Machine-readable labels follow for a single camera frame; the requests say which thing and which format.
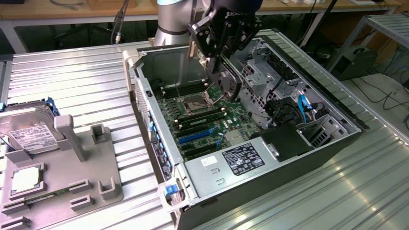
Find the warning label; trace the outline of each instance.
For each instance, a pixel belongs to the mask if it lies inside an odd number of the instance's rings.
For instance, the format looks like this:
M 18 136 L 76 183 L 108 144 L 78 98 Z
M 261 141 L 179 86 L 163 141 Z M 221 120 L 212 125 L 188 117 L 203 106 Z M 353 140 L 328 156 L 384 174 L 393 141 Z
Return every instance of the warning label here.
M 223 156 L 228 161 L 236 176 L 240 176 L 241 174 L 245 174 L 247 172 L 265 165 L 252 143 L 225 151 Z
M 58 144 L 47 125 L 8 132 L 22 148 L 27 151 L 38 150 Z

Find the hard drive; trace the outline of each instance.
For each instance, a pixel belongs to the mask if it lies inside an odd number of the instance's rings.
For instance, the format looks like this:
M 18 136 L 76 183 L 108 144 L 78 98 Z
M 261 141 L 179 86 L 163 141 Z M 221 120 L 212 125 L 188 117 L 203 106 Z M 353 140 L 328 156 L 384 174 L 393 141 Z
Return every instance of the hard drive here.
M 54 127 L 58 115 L 51 98 L 7 107 L 3 105 L 0 135 L 11 151 L 24 149 L 30 154 L 38 154 L 59 148 L 58 141 L 64 136 Z

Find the power supply label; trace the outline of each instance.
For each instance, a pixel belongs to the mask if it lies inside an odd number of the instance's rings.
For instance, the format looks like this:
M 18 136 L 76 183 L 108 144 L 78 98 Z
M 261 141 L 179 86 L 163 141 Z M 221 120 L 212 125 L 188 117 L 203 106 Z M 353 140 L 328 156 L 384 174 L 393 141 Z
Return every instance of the power supply label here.
M 58 144 L 58 140 L 47 125 L 15 130 L 8 133 L 27 151 L 38 150 Z
M 247 143 L 225 152 L 223 156 L 228 161 L 233 174 L 240 176 L 265 165 L 252 143 Z

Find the blue pcie slot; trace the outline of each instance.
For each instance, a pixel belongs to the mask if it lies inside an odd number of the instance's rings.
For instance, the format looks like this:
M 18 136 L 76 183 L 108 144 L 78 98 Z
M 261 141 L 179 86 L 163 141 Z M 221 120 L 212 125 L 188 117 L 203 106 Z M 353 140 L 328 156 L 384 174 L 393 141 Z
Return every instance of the blue pcie slot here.
M 216 128 L 212 128 L 212 129 L 209 129 L 209 130 L 207 130 L 204 132 L 196 133 L 196 134 L 193 134 L 193 135 L 191 135 L 191 136 L 188 136 L 185 138 L 180 138 L 179 139 L 179 144 L 184 144 L 184 143 L 188 143 L 188 142 L 191 142 L 193 140 L 197 140 L 200 138 L 211 136 L 215 133 L 215 129 Z

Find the motherboard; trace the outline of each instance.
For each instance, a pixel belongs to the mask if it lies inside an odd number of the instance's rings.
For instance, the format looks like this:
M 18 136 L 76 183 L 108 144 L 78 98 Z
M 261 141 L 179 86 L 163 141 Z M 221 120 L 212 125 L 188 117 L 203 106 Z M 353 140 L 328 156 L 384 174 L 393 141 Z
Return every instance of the motherboard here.
M 164 92 L 157 102 L 187 161 L 249 140 L 261 130 L 240 101 L 220 98 L 217 87 L 188 95 L 176 89 L 172 98 Z

